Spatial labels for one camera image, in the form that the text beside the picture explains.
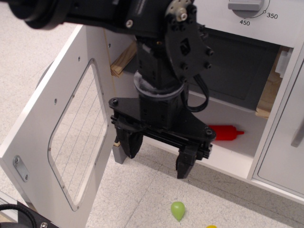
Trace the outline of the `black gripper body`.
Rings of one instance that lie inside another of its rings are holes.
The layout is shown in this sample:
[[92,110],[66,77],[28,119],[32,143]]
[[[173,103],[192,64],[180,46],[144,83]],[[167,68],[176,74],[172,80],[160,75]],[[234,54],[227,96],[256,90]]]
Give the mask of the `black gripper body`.
[[196,147],[197,160],[208,158],[216,133],[195,117],[182,104],[180,98],[152,100],[138,98],[112,98],[112,123],[127,128],[142,128],[143,136],[176,148]]

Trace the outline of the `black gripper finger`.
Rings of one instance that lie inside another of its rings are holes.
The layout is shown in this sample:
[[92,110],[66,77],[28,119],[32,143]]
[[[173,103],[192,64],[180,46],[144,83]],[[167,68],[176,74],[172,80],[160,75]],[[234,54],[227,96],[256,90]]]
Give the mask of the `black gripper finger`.
[[124,153],[133,159],[139,152],[143,142],[143,129],[116,127],[116,134]]
[[184,147],[179,150],[179,155],[176,160],[176,171],[178,179],[187,178],[193,168],[197,157],[196,147]]

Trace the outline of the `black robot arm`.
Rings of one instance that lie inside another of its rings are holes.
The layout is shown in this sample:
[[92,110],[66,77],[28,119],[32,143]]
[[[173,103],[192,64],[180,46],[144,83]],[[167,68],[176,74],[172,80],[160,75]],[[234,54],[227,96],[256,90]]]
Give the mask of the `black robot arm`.
[[[112,98],[111,119],[124,153],[134,158],[147,136],[179,149],[176,171],[188,176],[197,160],[208,158],[216,133],[195,113],[208,105],[201,77],[211,67],[213,50],[205,27],[197,22],[191,0],[10,0],[12,13],[33,29],[69,22],[102,27],[136,38],[137,98]],[[189,79],[206,100],[189,106]]]

